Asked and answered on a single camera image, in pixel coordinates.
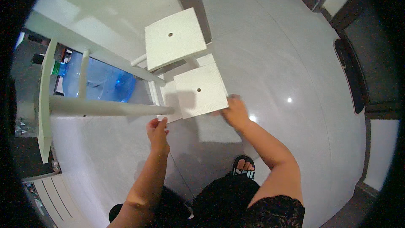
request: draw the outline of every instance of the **dark door frame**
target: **dark door frame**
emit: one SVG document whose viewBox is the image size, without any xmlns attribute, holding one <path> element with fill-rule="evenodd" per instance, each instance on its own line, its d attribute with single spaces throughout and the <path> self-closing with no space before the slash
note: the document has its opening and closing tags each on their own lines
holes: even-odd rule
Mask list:
<svg viewBox="0 0 405 228">
<path fill-rule="evenodd" d="M 345 45 L 345 49 L 351 55 L 351 58 L 354 58 L 356 61 L 352 64 L 358 72 L 359 83 L 366 104 L 365 117 L 367 119 L 400 119 L 403 113 L 403 107 L 399 102 L 370 104 L 367 83 L 363 78 L 363 73 L 359 61 L 357 60 L 356 52 L 344 31 L 344 29 L 355 21 L 369 6 L 370 4 L 368 0 L 348 0 L 334 17 L 331 17 L 325 8 L 321 8 L 321 13 L 331 24 L 331 27 L 336 30 Z"/>
</svg>

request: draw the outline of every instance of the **white floor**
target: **white floor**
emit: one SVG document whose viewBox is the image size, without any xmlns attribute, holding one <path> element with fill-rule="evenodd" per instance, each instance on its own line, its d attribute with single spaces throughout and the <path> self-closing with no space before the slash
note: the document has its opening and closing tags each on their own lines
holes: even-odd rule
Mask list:
<svg viewBox="0 0 405 228">
<path fill-rule="evenodd" d="M 319 227 L 352 196 L 365 153 L 364 113 L 354 113 L 333 48 L 337 34 L 300 0 L 203 2 L 213 36 L 209 49 L 228 93 L 240 94 L 252 118 L 294 154 L 304 227 Z M 143 82 L 132 102 L 150 102 Z M 144 126 L 152 118 L 52 119 L 64 180 L 94 227 L 108 225 L 110 208 L 125 200 L 142 169 L 149 154 Z M 241 153 L 256 159 L 258 183 L 269 173 L 219 117 L 179 120 L 168 128 L 165 183 L 189 201 Z"/>
</svg>

